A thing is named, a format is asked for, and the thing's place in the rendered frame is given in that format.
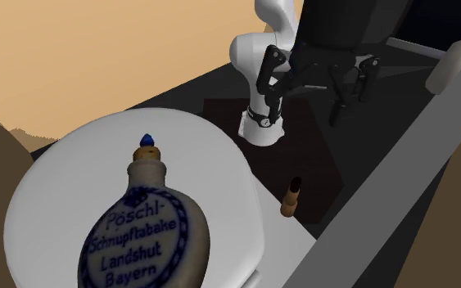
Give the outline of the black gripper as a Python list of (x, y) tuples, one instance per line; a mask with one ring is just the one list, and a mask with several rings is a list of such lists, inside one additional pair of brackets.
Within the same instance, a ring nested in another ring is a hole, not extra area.
[[(257, 92), (269, 108), (273, 125), (281, 114), (280, 100), (311, 80), (332, 81), (337, 96), (328, 123), (336, 127), (342, 111), (355, 101), (368, 100), (381, 68), (376, 48), (386, 44), (411, 0), (304, 0), (292, 52), (270, 44), (266, 47), (256, 80)], [(288, 63), (282, 79), (270, 84), (273, 72)], [(354, 86), (346, 86), (349, 73)]]

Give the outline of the small brown bottle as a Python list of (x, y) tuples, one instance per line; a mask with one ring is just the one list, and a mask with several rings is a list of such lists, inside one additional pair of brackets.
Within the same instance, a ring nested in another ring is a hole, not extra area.
[(285, 196), (282, 198), (280, 213), (286, 218), (294, 215), (298, 205), (298, 196), (301, 190), (302, 180), (301, 177), (294, 177), (287, 189)]

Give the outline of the beige rounded cylinder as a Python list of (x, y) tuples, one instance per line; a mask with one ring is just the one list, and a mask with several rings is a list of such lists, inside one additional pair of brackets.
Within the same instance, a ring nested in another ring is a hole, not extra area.
[(434, 95), (441, 94), (461, 70), (461, 40), (453, 43), (428, 76), (425, 88)]

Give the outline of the grey flask with blue print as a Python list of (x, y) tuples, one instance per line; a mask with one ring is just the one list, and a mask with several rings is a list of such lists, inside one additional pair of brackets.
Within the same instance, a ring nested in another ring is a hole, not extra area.
[(79, 256), (78, 288), (201, 288), (210, 231), (201, 207), (166, 186), (166, 166), (145, 134), (125, 193), (93, 225)]

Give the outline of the white toilet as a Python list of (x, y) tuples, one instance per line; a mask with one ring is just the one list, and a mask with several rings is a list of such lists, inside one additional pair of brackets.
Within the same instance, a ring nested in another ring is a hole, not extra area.
[(94, 120), (64, 136), (30, 167), (4, 224), (16, 288), (77, 288), (82, 245), (125, 192), (127, 168), (149, 134), (166, 184), (191, 196), (210, 229), (202, 288), (283, 288), (315, 239), (252, 174), (234, 141), (181, 110), (143, 108)]

